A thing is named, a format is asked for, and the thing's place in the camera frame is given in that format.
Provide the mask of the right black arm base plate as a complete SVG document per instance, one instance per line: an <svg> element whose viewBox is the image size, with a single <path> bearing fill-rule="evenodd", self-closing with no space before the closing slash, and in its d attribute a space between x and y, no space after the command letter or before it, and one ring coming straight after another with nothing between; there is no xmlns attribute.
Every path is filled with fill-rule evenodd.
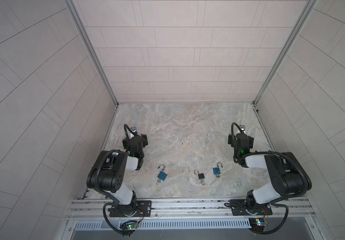
<svg viewBox="0 0 345 240"><path fill-rule="evenodd" d="M233 216L263 216L272 215L270 204L260 205L252 201L248 203L247 200L230 200L224 204L231 208Z"/></svg>

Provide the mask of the black padlock with key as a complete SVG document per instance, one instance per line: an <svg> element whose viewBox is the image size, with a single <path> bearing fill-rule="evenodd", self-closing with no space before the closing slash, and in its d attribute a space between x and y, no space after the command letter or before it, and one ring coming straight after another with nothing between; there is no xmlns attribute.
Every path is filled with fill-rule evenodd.
<svg viewBox="0 0 345 240"><path fill-rule="evenodd" d="M205 179L204 174L203 174L203 173L200 173L198 169L195 169L195 170L194 170L194 174L195 174L196 176L198 176L198 179L199 179L199 181L200 181L200 184L201 184L202 186L204 186L204 185L205 185L205 182L204 182L204 179Z"/></svg>

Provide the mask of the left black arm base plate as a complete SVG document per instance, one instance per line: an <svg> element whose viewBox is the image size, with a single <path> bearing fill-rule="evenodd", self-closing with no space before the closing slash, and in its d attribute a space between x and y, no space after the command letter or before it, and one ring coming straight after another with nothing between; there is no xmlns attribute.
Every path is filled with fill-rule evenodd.
<svg viewBox="0 0 345 240"><path fill-rule="evenodd" d="M107 211L110 217L118 218L139 218L149 217L151 215L152 201L137 201L130 205L113 205Z"/></svg>

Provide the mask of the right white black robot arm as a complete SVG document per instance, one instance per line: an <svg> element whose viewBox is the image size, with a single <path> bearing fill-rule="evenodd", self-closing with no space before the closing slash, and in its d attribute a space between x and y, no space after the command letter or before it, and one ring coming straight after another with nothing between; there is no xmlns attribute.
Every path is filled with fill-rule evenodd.
<svg viewBox="0 0 345 240"><path fill-rule="evenodd" d="M230 134L228 144L233 148L233 160L243 168L268 171L269 182L250 190L245 200L230 200L225 204L233 215L258 215L274 203L304 195L312 187L311 180L291 152L254 152L253 138L244 134Z"/></svg>

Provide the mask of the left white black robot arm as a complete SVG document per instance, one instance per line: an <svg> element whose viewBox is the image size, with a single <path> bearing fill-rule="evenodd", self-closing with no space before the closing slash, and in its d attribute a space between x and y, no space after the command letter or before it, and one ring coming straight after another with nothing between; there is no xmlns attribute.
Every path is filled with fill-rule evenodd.
<svg viewBox="0 0 345 240"><path fill-rule="evenodd" d="M101 151L87 176L87 187L113 200L109 209L116 215L133 216L137 212L136 193L124 183L125 171L139 171L144 163L146 135L124 139L125 150Z"/></svg>

